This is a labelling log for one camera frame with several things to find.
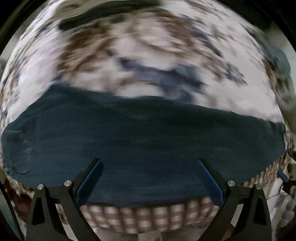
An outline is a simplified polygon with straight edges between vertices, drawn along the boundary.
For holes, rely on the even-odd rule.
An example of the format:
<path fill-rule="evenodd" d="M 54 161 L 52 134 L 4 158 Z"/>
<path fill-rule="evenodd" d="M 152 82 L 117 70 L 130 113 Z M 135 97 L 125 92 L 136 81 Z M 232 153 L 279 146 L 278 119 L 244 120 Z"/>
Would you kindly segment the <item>dark blue denim jeans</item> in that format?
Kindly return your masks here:
<path fill-rule="evenodd" d="M 199 159 L 248 181 L 284 154 L 284 133 L 253 116 L 56 84 L 7 125 L 1 145 L 4 169 L 27 187 L 58 186 L 99 158 L 104 172 L 89 203 L 143 206 L 206 195 Z"/>

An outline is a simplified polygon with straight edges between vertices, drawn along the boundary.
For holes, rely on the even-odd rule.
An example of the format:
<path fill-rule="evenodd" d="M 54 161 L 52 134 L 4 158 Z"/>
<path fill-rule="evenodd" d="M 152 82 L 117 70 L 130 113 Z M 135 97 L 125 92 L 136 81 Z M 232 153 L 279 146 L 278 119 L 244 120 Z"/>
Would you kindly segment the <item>grey blue crumpled clothes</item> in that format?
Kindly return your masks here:
<path fill-rule="evenodd" d="M 291 67 L 286 57 L 283 47 L 287 43 L 282 30 L 275 24 L 265 32 L 257 29 L 252 33 L 254 39 L 260 45 L 266 59 L 271 63 L 275 74 L 278 78 L 288 78 L 290 76 Z"/>

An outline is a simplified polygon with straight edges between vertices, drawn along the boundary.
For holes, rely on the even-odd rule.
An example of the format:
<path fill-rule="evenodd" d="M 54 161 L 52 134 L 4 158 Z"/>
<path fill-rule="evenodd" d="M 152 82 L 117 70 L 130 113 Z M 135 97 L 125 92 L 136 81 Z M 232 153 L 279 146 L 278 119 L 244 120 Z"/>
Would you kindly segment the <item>floral bed blanket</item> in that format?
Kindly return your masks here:
<path fill-rule="evenodd" d="M 258 28 L 217 1 L 160 1 L 159 6 L 93 20 L 67 31 L 60 20 L 108 1 L 49 1 L 20 37 L 1 77 L 1 135 L 53 85 L 122 98 L 145 96 L 253 116 L 285 127 L 284 154 L 240 183 L 269 186 L 290 159 L 292 134 L 281 112 L 278 78 L 252 33 Z M 6 191 L 27 223 L 35 187 L 4 169 Z M 201 235 L 218 212 L 208 195 L 143 206 L 87 203 L 91 227 L 113 238 L 155 231 L 185 240 Z"/>

